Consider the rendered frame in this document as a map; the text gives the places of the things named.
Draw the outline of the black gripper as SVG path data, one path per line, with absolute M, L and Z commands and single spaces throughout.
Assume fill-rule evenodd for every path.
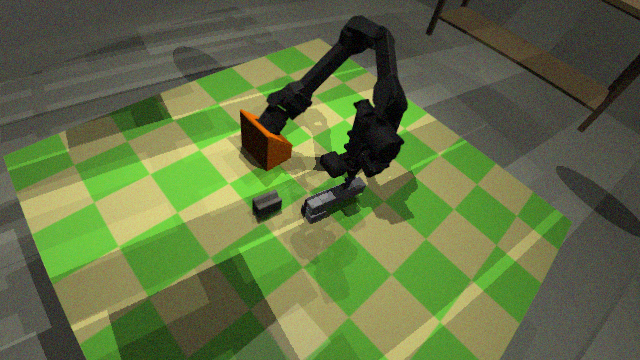
M 353 162 L 353 156 L 358 148 L 366 149 L 368 146 L 365 140 L 357 138 L 352 130 L 349 130 L 347 135 L 350 137 L 349 143 L 344 144 L 347 152 L 338 154 L 336 151 L 332 151 L 321 155 L 320 164 L 332 178 L 337 178 L 347 172 L 348 177 L 352 179 L 361 170 L 360 164 Z

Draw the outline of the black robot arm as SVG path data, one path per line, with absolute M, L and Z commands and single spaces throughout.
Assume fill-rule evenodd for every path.
M 354 16 L 341 29 L 339 41 L 300 80 L 289 82 L 270 94 L 269 106 L 259 119 L 255 119 L 270 133 L 279 135 L 288 118 L 293 120 L 312 105 L 313 92 L 332 75 L 348 57 L 376 50 L 377 82 L 373 87 L 372 102 L 368 99 L 354 103 L 357 110 L 352 132 L 365 140 L 368 148 L 358 148 L 353 162 L 359 163 L 366 177 L 380 174 L 405 142 L 398 134 L 408 103 L 400 86 L 397 73 L 395 39 L 389 29 L 364 18 Z M 279 108 L 278 106 L 283 108 Z

